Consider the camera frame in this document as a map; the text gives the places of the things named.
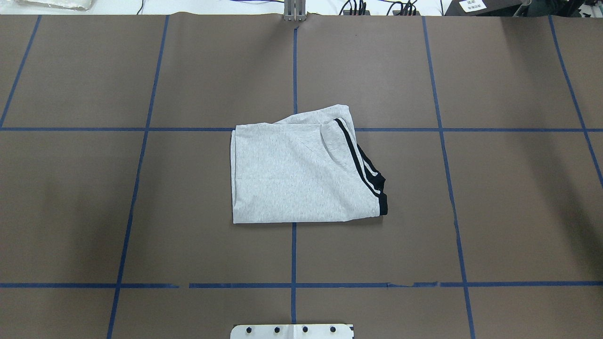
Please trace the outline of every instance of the cloth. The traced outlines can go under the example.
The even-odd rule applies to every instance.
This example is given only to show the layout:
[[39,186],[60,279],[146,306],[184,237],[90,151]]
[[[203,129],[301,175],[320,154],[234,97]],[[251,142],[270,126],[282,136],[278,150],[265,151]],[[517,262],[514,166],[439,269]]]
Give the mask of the cloth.
[[347,106],[238,125],[230,141],[233,222],[347,221],[387,214],[385,178],[356,143]]

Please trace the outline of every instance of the white metal plate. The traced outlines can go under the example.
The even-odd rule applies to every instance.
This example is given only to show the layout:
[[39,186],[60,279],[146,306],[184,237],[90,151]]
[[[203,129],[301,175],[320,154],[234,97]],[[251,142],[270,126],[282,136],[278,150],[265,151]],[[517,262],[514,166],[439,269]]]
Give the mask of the white metal plate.
[[353,339],[353,328],[346,324],[237,325],[230,339]]

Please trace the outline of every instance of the folded shirt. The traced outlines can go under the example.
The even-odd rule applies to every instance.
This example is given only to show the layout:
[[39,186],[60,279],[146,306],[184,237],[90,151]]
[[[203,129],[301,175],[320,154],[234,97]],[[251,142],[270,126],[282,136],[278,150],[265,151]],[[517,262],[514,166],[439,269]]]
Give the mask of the folded shirt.
[[233,222],[347,221],[387,214],[385,178],[335,105],[274,124],[238,125],[230,140]]

